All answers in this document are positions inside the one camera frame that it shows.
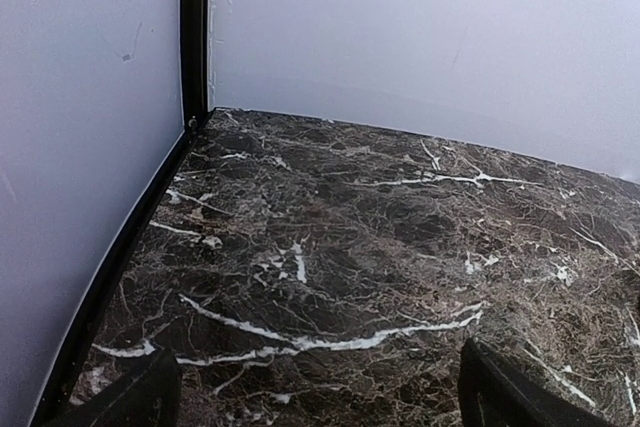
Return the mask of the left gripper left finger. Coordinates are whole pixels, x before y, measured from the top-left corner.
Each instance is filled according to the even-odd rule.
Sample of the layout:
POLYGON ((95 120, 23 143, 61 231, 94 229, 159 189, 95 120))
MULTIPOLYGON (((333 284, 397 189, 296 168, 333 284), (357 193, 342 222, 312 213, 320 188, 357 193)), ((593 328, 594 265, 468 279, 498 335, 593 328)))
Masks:
POLYGON ((92 400, 48 422, 50 426, 175 426, 181 370, 164 349, 140 360, 92 400))

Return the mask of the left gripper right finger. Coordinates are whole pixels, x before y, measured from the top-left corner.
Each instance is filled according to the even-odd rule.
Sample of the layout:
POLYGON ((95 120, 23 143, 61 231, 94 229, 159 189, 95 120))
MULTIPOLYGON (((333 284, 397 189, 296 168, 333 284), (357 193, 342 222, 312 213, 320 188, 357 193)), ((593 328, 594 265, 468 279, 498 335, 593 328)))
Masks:
POLYGON ((486 344, 461 349, 458 402, 465 426, 607 426, 594 414, 548 392, 486 344))

